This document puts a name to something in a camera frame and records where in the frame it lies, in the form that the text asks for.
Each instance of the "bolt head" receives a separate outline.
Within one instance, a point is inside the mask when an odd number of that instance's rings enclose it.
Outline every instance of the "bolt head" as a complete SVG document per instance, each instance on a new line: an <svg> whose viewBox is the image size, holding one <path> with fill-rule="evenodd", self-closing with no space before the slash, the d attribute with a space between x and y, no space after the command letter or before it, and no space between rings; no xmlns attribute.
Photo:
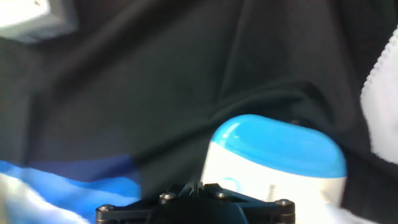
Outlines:
<svg viewBox="0 0 398 224"><path fill-rule="evenodd" d="M176 196L177 195L173 192L164 192L159 197L160 197L160 199L171 200L171 199L175 198Z"/></svg>
<svg viewBox="0 0 398 224"><path fill-rule="evenodd" d="M100 206L100 208L98 208L98 210L102 211L102 212L108 212L113 210L114 206L113 205L102 205Z"/></svg>
<svg viewBox="0 0 398 224"><path fill-rule="evenodd" d="M216 197L217 198L226 198L229 196L229 193L227 193L226 191L222 190L219 192L216 192Z"/></svg>
<svg viewBox="0 0 398 224"><path fill-rule="evenodd" d="M280 200L276 201L276 204L281 205L281 206L290 205L291 203L292 202L287 199L280 199Z"/></svg>

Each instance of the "blue and white container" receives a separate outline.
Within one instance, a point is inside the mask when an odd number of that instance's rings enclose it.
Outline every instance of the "blue and white container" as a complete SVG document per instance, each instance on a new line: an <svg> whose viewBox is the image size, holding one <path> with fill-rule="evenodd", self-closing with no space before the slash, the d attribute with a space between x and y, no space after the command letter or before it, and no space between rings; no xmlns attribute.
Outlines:
<svg viewBox="0 0 398 224"><path fill-rule="evenodd" d="M345 180L344 155L328 136L251 114L218 128L201 177L205 184L219 183L266 202L292 200L296 223L313 207L310 202L339 207Z"/></svg>

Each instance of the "black fabric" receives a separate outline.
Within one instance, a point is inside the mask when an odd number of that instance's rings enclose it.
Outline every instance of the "black fabric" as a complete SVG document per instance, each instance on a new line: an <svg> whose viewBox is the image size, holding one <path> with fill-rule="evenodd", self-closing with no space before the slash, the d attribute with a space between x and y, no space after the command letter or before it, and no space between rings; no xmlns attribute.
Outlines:
<svg viewBox="0 0 398 224"><path fill-rule="evenodd" d="M75 4L75 34L33 46L0 40L1 160L129 154L145 197L198 180L227 119L298 120L344 150L343 206L398 222L398 167L371 153L359 104L397 25L393 1ZM100 135L108 131L119 137ZM76 143L93 135L106 144ZM54 147L54 138L68 144Z"/></svg>

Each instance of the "white towel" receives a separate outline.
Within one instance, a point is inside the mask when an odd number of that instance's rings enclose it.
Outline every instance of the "white towel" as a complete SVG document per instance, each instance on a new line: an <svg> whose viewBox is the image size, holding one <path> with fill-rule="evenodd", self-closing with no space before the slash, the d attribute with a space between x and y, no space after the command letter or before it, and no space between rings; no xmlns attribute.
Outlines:
<svg viewBox="0 0 398 224"><path fill-rule="evenodd" d="M361 105L372 152L398 164L398 29L364 84Z"/></svg>

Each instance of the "black metal mount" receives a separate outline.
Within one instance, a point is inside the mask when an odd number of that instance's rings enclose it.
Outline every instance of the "black metal mount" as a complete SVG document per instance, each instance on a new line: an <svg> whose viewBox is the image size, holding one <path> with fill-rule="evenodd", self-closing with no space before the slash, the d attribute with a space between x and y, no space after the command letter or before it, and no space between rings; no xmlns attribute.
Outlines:
<svg viewBox="0 0 398 224"><path fill-rule="evenodd" d="M263 202L218 184L173 185L125 207L96 209L97 224L294 224L295 204L287 199Z"/></svg>

